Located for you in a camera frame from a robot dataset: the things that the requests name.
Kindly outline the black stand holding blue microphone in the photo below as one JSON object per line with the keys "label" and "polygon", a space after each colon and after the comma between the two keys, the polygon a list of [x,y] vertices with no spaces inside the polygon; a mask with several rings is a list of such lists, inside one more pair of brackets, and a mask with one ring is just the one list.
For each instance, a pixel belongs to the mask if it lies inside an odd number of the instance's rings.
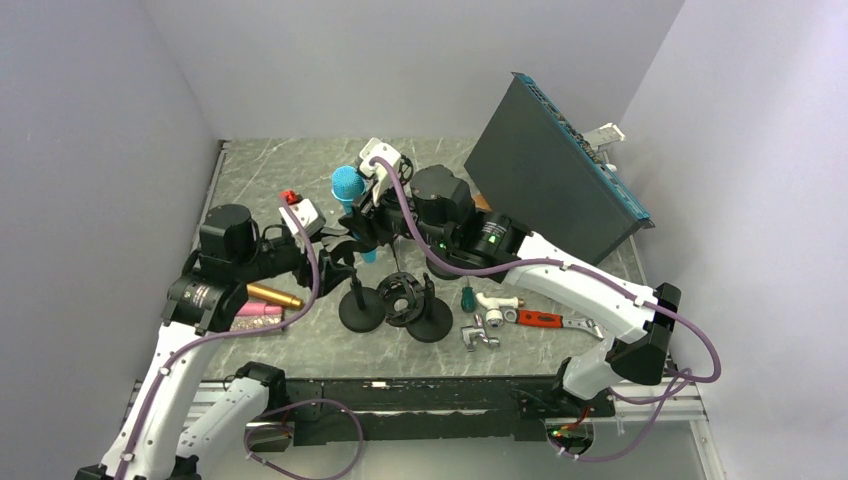
{"label": "black stand holding blue microphone", "polygon": [[[359,242],[357,253],[366,253],[370,247]],[[353,276],[339,285],[345,282],[349,290],[342,296],[338,306],[338,316],[343,326],[355,333],[368,333],[378,328],[384,320],[385,308],[377,291],[362,284],[357,269]]]}

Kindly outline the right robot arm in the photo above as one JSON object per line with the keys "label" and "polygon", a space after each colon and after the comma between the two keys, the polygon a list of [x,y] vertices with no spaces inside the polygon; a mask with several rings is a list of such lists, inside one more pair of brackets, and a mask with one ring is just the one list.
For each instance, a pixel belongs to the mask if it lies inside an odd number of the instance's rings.
{"label": "right robot arm", "polygon": [[677,288],[629,283],[562,251],[541,234],[476,207],[467,182],[443,165],[403,180],[378,159],[343,166],[331,177],[343,203],[342,225],[367,249],[397,237],[416,241],[431,273],[443,280],[486,278],[533,291],[598,323],[603,340],[563,361],[551,388],[557,411],[574,415],[622,381],[657,385],[680,297]]}

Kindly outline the black tripod microphone stand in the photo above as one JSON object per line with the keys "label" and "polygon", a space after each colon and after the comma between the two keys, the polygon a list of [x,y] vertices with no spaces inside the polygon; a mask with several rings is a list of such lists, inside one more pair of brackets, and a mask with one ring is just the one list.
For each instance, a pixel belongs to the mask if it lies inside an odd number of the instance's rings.
{"label": "black tripod microphone stand", "polygon": [[[396,164],[396,167],[397,167],[397,173],[399,175],[401,183],[403,185],[407,185],[408,182],[410,181],[412,175],[414,174],[414,165],[413,165],[412,160],[409,157],[407,157],[406,155],[402,154],[400,156],[400,160]],[[393,259],[394,259],[394,262],[395,262],[395,265],[396,265],[396,269],[397,269],[398,272],[400,272],[400,271],[403,270],[403,266],[401,264],[401,261],[400,261],[399,255],[398,255],[398,251],[397,251],[398,239],[399,239],[398,235],[396,235],[393,238],[392,242],[390,243],[390,249],[391,249],[392,256],[393,256]]]}

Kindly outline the blue microphone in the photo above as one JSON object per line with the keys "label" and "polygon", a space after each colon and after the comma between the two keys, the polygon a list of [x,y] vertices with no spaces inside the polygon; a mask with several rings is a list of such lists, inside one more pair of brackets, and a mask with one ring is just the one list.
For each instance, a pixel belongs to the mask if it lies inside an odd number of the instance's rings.
{"label": "blue microphone", "polygon": [[362,175],[358,167],[345,165],[337,168],[331,177],[332,194],[338,200],[344,211],[350,214],[353,211],[353,204],[357,197],[365,194],[372,200],[374,205],[377,205],[373,198],[373,194],[366,186],[366,181],[373,180],[375,173],[373,171]]}

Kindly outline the gold microphone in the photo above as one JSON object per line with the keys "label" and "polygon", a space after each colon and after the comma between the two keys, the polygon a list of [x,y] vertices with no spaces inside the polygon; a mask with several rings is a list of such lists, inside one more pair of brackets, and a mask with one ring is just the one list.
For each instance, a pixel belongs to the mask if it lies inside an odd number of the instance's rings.
{"label": "gold microphone", "polygon": [[267,304],[279,306],[284,309],[302,310],[305,301],[301,298],[259,283],[247,285],[247,294],[250,298],[263,301]]}

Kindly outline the pink microphone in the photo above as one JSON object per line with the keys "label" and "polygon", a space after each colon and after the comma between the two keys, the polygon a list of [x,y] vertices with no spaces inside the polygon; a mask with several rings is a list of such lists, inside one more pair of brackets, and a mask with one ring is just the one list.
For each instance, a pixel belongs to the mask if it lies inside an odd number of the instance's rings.
{"label": "pink microphone", "polygon": [[247,302],[237,312],[238,317],[280,316],[284,308],[263,302]]}

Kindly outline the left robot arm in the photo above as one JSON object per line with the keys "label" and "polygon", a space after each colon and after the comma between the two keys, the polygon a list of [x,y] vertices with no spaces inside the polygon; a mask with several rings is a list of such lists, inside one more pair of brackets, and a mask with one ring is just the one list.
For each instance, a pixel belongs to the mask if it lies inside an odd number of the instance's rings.
{"label": "left robot arm", "polygon": [[319,298],[338,283],[325,273],[341,269],[312,247],[326,223],[320,210],[309,200],[283,201],[280,215],[280,235],[267,238],[243,205],[207,212],[197,246],[167,291],[156,349],[136,400],[102,459],[80,468],[77,478],[202,479],[248,422],[285,411],[284,371],[249,362],[221,399],[185,423],[208,364],[224,340],[239,335],[232,324],[250,284],[296,273]]}

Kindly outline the black shock-mount stand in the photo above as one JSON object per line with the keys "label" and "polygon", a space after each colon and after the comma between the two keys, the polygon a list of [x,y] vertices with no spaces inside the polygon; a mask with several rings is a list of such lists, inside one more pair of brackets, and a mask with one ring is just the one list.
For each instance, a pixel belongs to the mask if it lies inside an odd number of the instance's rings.
{"label": "black shock-mount stand", "polygon": [[439,342],[453,327],[452,311],[436,296],[435,283],[427,273],[422,281],[408,272],[393,273],[379,283],[378,296],[385,308],[384,321],[405,328],[418,342]]}

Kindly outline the glitter sequin microphone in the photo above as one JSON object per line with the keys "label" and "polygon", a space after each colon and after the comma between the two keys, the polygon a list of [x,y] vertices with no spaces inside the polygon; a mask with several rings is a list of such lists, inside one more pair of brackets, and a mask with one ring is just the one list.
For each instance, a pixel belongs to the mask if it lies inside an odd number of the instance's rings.
{"label": "glitter sequin microphone", "polygon": [[282,316],[260,316],[260,317],[238,317],[236,316],[230,326],[230,332],[244,332],[261,330],[272,327],[272,333],[281,333],[284,328],[280,326]]}

